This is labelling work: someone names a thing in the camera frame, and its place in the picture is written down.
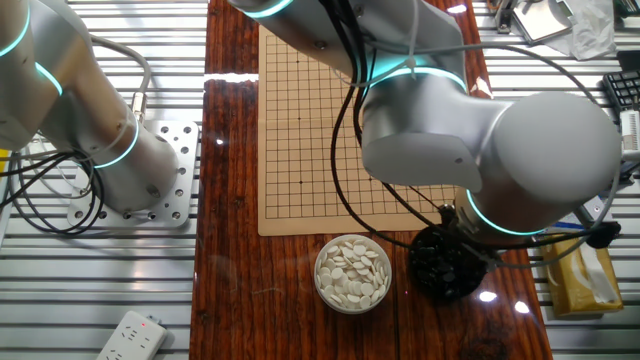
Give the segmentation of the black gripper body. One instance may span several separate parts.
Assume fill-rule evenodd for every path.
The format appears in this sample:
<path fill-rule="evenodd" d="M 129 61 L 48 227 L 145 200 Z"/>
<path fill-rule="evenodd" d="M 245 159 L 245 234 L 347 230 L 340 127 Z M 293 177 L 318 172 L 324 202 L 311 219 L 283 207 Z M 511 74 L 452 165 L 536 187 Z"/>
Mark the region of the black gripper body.
<path fill-rule="evenodd" d="M 437 235 L 443 257 L 460 271 L 487 273 L 495 269 L 497 252 L 479 241 L 480 228 L 464 210 L 452 204 L 438 208 L 442 231 Z"/>

